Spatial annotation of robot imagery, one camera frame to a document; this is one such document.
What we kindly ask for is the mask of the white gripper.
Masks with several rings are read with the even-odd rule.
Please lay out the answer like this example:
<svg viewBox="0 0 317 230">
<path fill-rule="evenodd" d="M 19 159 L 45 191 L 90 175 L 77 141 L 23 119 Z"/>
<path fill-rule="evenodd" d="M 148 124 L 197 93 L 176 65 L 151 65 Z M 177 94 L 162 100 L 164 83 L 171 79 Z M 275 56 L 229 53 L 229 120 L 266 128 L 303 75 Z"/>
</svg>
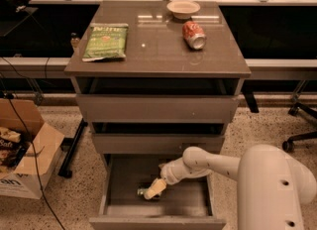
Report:
<svg viewBox="0 0 317 230">
<path fill-rule="evenodd" d="M 208 169 L 193 169 L 187 166 L 182 158 L 158 165 L 160 177 L 156 178 L 144 193 L 144 198 L 150 200 L 166 189 L 166 184 L 174 185 L 186 178 L 200 178 L 211 173 Z"/>
</svg>

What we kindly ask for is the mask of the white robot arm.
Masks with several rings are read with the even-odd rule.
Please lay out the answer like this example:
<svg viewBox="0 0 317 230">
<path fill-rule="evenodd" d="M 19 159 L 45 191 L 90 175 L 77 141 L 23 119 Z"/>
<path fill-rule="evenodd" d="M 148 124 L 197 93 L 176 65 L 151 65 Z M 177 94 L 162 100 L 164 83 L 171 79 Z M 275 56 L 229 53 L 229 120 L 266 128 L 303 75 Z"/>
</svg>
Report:
<svg viewBox="0 0 317 230">
<path fill-rule="evenodd" d="M 301 206 L 316 196 L 316 178 L 304 164 L 271 145 L 250 147 L 239 158 L 189 147 L 181 158 L 160 167 L 144 198 L 211 172 L 237 182 L 238 230 L 304 230 Z"/>
</svg>

